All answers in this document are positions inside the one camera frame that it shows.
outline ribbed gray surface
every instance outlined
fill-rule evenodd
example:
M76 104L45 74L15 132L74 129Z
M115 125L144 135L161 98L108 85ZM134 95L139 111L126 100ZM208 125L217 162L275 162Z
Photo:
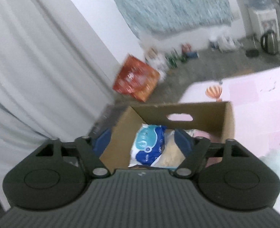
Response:
M212 205L167 170L117 170L74 203L49 212L11 209L1 228L280 228L273 209L232 212Z

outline blue plastic bag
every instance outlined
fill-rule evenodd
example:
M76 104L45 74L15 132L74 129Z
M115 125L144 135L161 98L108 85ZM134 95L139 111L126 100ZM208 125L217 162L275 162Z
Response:
M142 124L138 130L130 151L129 167L135 165L150 166L162 154L166 126Z

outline black round pad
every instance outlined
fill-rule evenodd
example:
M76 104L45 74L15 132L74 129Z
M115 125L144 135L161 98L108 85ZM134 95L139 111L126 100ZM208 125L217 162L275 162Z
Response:
M245 55L249 58L259 57L259 54L257 49L249 49L245 52Z
M233 210L273 206L280 180L259 159L235 157L211 165L199 174L198 186L213 203Z
M27 186L35 189L51 188L59 181L60 174L50 169L33 170L24 179Z
M73 202L86 187L81 168L62 157L28 156L4 178L10 205L31 210L55 209Z

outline snack package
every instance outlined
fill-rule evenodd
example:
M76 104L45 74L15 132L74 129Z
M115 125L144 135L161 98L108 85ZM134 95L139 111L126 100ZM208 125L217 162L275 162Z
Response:
M135 165L151 166L164 149L166 126L142 124L130 151L129 167Z
M145 102L155 89L159 78L157 70L129 55L115 80L113 89Z

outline gray concrete floor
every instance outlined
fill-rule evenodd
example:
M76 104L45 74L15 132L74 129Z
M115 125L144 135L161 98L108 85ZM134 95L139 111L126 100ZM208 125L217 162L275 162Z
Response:
M190 59L184 64L179 64L178 68L170 70L165 82L156 87L146 103L175 103L194 82L219 81L247 72L259 72L280 66L280 44L279 54L270 55L265 53L256 41L260 55L257 58L248 58L245 50L254 48L253 39L245 38L240 42L244 45L243 48L234 52L221 53L212 49L199 51L198 59ZM120 94L117 95L116 102L137 103L132 97Z

